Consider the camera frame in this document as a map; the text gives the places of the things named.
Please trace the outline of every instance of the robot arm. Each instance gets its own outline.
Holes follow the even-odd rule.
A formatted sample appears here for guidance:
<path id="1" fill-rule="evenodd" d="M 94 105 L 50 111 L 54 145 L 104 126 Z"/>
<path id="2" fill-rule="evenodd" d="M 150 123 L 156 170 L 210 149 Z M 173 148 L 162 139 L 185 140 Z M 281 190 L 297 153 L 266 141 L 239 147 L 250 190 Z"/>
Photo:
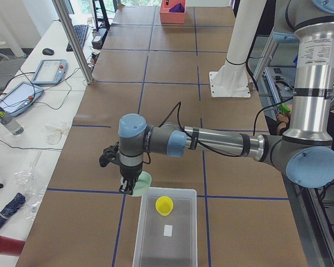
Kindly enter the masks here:
<path id="1" fill-rule="evenodd" d="M 304 187 L 334 179 L 332 138 L 326 131 L 334 77 L 334 0 L 278 0 L 276 9 L 275 29 L 294 32 L 299 39 L 289 130 L 282 137 L 254 137 L 170 123 L 154 127 L 140 115 L 125 115 L 119 124 L 120 141 L 100 157 L 102 167 L 109 162 L 120 166 L 121 192 L 133 193 L 144 152 L 181 157 L 185 148 L 252 157 Z"/>
<path id="2" fill-rule="evenodd" d="M 243 133 L 180 127 L 166 123 L 147 125 L 138 114 L 120 119 L 120 140 L 104 149 L 100 165 L 109 162 L 120 166 L 123 177 L 119 191 L 132 195 L 143 169 L 143 153 L 153 152 L 182 157 L 185 149 L 218 152 L 233 157 L 252 157 L 274 166 L 293 182 L 320 187 L 334 179 L 334 152 L 328 147 L 285 144 L 281 136 L 248 136 Z"/>

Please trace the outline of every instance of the white desk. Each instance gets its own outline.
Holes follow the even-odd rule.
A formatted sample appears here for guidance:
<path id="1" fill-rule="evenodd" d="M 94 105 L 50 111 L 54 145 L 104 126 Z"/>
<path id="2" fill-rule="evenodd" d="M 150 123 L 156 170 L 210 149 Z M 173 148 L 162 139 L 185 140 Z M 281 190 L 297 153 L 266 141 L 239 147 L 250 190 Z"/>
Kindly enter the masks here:
<path id="1" fill-rule="evenodd" d="M 73 18 L 72 20 L 74 24 L 86 24 L 86 18 L 84 17 L 82 19 L 83 21 L 78 21 L 77 18 Z M 92 48 L 89 47 L 91 46 L 91 40 L 92 32 L 90 30 L 83 49 L 86 58 L 88 58 L 92 52 Z M 54 21 L 23 64 L 21 68 L 22 71 L 35 71 L 40 60 L 45 58 L 63 58 L 68 62 L 68 69 L 65 76 L 68 77 L 76 68 L 79 68 L 79 65 L 75 59 L 74 53 L 66 52 L 67 44 L 68 40 L 61 23 L 59 21 Z M 42 50 L 46 47 L 53 49 L 55 54 L 53 56 L 43 55 Z M 9 84 L 5 92 L 10 91 L 21 81 L 27 81 L 25 76 L 15 78 Z M 61 122 L 65 122 L 71 126 L 73 117 L 82 100 L 86 82 L 80 70 L 69 78 L 67 82 L 71 85 L 72 90 L 69 93 L 68 99 L 59 110 L 53 110 L 44 104 L 36 103 L 17 118 L 17 121 L 24 128 L 24 132 L 19 136 L 13 136 L 0 124 L 0 139 L 12 146 L 18 147 L 63 148 L 66 136 L 62 136 L 62 139 L 57 145 L 49 145 L 46 143 L 48 132 L 45 129 L 45 124 L 60 124 Z M 63 82 L 58 86 L 45 91 L 38 102 L 47 103 L 55 108 L 59 107 L 70 90 L 69 85 L 66 82 Z M 0 211 L 14 198 L 17 192 L 20 192 L 19 186 L 15 181 L 14 173 L 29 169 L 36 155 L 37 150 L 12 149 L 0 142 L 0 183 L 4 184 L 4 188 L 0 189 Z M 42 155 L 36 165 L 37 187 L 44 188 L 44 186 L 48 184 L 59 156 L 60 151 L 42 151 Z M 28 220 L 25 217 L 26 213 L 21 208 L 21 210 L 13 215 L 4 227 L 0 229 L 0 235 L 26 240 L 33 221 Z M 15 266 L 17 260 L 18 257 L 0 255 L 0 267 Z"/>

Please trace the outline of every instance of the warning label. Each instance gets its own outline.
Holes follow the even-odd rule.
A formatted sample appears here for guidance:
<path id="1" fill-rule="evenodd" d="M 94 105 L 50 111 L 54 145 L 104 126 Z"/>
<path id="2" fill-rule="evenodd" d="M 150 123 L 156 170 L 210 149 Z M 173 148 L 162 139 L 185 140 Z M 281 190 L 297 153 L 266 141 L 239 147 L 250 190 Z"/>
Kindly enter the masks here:
<path id="1" fill-rule="evenodd" d="M 329 65 L 331 63 L 332 44 L 332 38 L 300 43 L 297 65 L 299 67 Z"/>

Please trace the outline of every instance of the computer mouse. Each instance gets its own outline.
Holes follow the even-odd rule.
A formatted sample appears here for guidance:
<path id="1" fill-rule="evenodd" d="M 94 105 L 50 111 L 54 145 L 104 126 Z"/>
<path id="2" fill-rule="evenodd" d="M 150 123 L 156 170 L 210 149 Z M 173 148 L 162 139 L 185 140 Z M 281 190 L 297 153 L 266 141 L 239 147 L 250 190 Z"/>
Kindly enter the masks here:
<path id="1" fill-rule="evenodd" d="M 47 55 L 47 56 L 51 56 L 54 53 L 55 53 L 54 50 L 52 50 L 50 48 L 45 48 L 45 49 L 42 50 L 42 54 Z"/>

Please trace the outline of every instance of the blue joint cap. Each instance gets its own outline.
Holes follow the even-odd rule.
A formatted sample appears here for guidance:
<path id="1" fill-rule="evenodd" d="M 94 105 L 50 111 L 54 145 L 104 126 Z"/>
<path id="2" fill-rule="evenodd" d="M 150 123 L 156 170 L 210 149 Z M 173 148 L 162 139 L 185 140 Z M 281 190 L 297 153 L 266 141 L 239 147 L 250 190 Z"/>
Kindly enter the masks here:
<path id="1" fill-rule="evenodd" d="M 187 135 L 184 132 L 175 130 L 170 135 L 167 143 L 167 155 L 170 157 L 182 157 L 187 142 Z"/>
<path id="2" fill-rule="evenodd" d="M 298 38 L 293 33 L 273 31 L 273 40 L 277 43 L 298 43 Z"/>
<path id="3" fill-rule="evenodd" d="M 145 131 L 146 126 L 145 118 L 139 114 L 127 114 L 121 117 L 117 133 L 122 138 L 132 138 Z"/>
<path id="4" fill-rule="evenodd" d="M 321 11 L 334 14 L 334 0 L 313 0 L 313 4 Z"/>
<path id="5" fill-rule="evenodd" d="M 287 177 L 307 188 L 318 188 L 334 179 L 334 151 L 314 146 L 294 155 L 286 167 Z"/>

